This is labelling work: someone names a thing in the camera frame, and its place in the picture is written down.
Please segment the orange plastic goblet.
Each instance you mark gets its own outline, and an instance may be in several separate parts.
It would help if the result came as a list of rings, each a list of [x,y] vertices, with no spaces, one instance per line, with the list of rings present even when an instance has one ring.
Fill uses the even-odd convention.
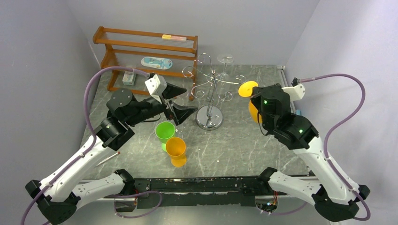
[[[172,137],[166,142],[166,152],[174,167],[182,167],[186,164],[186,144],[180,137]]]
[[[256,81],[247,81],[243,84],[238,89],[238,93],[241,97],[243,98],[248,98],[252,95],[253,88],[258,87],[258,83]],[[261,115],[259,114],[259,110],[254,106],[254,104],[251,102],[251,100],[248,103],[248,111],[249,114],[252,118],[252,120],[256,123],[262,123],[262,118]]]

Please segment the clear wine glass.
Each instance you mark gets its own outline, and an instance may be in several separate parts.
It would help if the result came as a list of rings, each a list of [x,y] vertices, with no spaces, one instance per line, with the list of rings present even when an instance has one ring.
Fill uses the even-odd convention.
[[[220,82],[218,83],[219,87],[219,94],[220,95],[226,95],[226,93],[229,91],[230,87],[230,76],[227,72],[228,67],[231,67],[233,64],[233,56],[231,54],[227,53],[222,53],[217,56],[217,60],[223,64],[223,69],[221,73],[219,73],[219,80]]]

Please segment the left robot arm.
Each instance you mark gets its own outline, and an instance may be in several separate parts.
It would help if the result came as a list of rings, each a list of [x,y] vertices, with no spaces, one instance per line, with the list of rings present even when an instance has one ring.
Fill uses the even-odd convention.
[[[107,117],[83,147],[47,178],[26,184],[48,223],[61,224],[79,208],[102,197],[134,194],[135,179],[124,169],[89,183],[81,184],[81,180],[133,137],[133,126],[160,114],[180,125],[194,114],[197,107],[178,105],[172,100],[185,92],[185,88],[167,84],[161,101],[153,97],[138,101],[129,89],[115,91],[107,102]]]

